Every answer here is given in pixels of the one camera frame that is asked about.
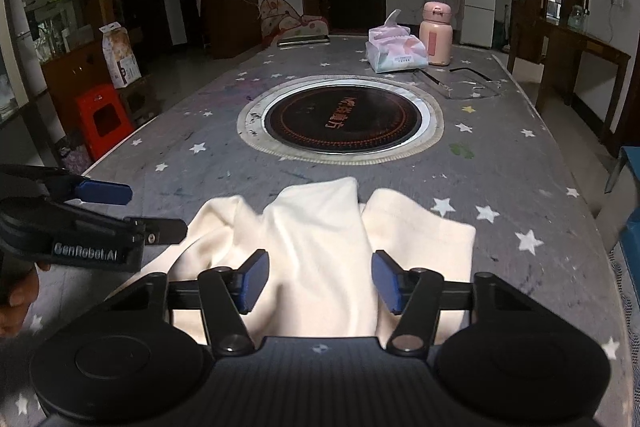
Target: star-patterned tablecloth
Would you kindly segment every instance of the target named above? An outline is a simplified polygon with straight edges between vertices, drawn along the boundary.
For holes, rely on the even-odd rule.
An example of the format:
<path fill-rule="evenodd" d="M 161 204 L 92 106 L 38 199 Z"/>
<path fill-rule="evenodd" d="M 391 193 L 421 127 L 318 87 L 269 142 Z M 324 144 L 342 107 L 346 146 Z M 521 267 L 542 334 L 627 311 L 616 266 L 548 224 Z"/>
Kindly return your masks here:
<path fill-rule="evenodd" d="M 440 216 L 476 227 L 473 271 L 491 271 L 599 342 L 612 376 L 597 418 L 630 425 L 632 374 L 625 321 L 609 259 L 587 205 L 556 142 L 524 93 L 489 51 L 454 47 L 450 66 L 429 67 L 455 84 L 445 96 L 421 73 L 376 74 L 362 38 L 270 48 L 245 61 L 140 128 L 90 176 L 129 184 L 126 207 L 86 205 L 113 216 L 180 217 L 189 222 L 210 198 L 243 195 L 261 211 L 292 184 L 354 176 L 362 201 L 388 187 Z M 453 68 L 479 71 L 449 73 Z M 271 87 L 317 74 L 357 74 L 414 84 L 444 115 L 444 135 L 426 151 L 370 166 L 337 166 L 279 158 L 238 136 L 242 108 Z M 145 263 L 161 253 L 149 247 Z M 35 426 L 44 415 L 28 379 L 34 347 L 91 308 L 127 278 L 54 267 L 24 331 L 0 341 L 0 427 Z"/>

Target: red plastic stool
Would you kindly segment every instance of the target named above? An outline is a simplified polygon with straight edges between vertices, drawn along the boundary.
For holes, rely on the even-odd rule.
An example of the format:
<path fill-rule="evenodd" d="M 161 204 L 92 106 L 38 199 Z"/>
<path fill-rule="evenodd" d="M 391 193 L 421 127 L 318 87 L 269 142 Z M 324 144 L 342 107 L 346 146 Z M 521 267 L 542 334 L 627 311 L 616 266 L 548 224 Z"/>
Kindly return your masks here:
<path fill-rule="evenodd" d="M 78 96 L 76 105 L 84 141 L 94 161 L 134 131 L 111 84 L 101 84 Z"/>

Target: blue gripper pad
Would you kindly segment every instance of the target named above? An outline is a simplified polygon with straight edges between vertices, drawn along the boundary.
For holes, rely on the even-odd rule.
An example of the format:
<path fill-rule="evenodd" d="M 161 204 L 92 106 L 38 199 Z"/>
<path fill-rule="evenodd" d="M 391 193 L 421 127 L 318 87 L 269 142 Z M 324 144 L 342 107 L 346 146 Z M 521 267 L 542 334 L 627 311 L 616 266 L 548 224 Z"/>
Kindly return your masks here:
<path fill-rule="evenodd" d="M 85 180 L 79 184 L 74 194 L 85 203 L 127 204 L 133 198 L 129 185 Z"/>
<path fill-rule="evenodd" d="M 400 273 L 398 273 L 398 265 L 394 269 L 395 267 L 388 263 L 383 255 L 388 257 L 385 252 L 378 251 L 374 252 L 371 257 L 371 278 L 389 311 L 394 315 L 400 315 L 406 306 L 400 290 L 404 272 L 400 269 Z"/>
<path fill-rule="evenodd" d="M 264 250 L 255 252 L 236 274 L 240 291 L 232 295 L 238 313 L 244 315 L 254 309 L 264 286 L 269 279 L 269 254 Z"/>

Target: stool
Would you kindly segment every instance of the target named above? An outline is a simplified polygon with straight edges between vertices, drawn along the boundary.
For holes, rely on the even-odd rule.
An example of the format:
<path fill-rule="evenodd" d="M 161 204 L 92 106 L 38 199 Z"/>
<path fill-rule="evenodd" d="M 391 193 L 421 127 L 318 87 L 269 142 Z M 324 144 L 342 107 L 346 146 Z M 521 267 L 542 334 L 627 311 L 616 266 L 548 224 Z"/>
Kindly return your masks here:
<path fill-rule="evenodd" d="M 78 96 L 76 105 L 80 113 L 80 128 L 94 161 L 134 131 L 111 84 L 101 84 Z"/>
<path fill-rule="evenodd" d="M 160 104 L 149 76 L 143 76 L 117 90 L 124 110 L 134 126 L 140 127 L 160 114 Z"/>

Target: pink tissue pack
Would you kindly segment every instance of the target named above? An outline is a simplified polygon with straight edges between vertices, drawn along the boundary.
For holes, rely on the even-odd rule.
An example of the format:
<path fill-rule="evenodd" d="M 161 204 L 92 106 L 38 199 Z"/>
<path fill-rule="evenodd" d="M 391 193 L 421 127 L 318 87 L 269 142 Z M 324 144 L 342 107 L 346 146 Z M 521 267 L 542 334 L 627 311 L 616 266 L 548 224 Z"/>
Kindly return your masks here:
<path fill-rule="evenodd" d="M 424 44 L 406 26 L 400 26 L 394 10 L 383 26 L 369 30 L 367 58 L 376 73 L 415 70 L 429 64 Z"/>

